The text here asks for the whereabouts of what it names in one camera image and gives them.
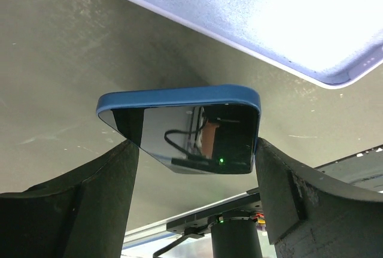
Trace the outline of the lavender phone case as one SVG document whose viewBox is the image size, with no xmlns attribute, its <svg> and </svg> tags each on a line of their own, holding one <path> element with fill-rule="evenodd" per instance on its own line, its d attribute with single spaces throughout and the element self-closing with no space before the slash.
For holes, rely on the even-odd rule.
<svg viewBox="0 0 383 258">
<path fill-rule="evenodd" d="M 382 0 L 128 0 L 325 89 L 382 63 Z"/>
</svg>

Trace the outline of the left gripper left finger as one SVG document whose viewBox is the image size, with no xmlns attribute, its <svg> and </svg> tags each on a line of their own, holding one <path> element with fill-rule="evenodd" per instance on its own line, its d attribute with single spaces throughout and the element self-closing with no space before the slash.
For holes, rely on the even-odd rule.
<svg viewBox="0 0 383 258">
<path fill-rule="evenodd" d="M 1 194 L 2 257 L 120 257 L 139 150 L 124 141 L 23 192 Z"/>
</svg>

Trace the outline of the dark blue phone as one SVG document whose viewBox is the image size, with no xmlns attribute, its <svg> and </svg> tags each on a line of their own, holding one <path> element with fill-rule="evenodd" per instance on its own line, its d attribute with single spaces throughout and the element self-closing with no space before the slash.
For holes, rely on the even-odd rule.
<svg viewBox="0 0 383 258">
<path fill-rule="evenodd" d="M 112 92 L 99 98 L 96 113 L 173 172 L 244 175 L 253 170 L 261 101 L 249 87 Z"/>
</svg>

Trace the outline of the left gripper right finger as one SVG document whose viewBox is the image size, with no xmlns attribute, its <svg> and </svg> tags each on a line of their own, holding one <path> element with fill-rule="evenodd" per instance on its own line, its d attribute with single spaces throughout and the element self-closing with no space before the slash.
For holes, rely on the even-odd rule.
<svg viewBox="0 0 383 258">
<path fill-rule="evenodd" d="M 257 141 L 256 173 L 277 257 L 382 257 L 382 194 Z"/>
</svg>

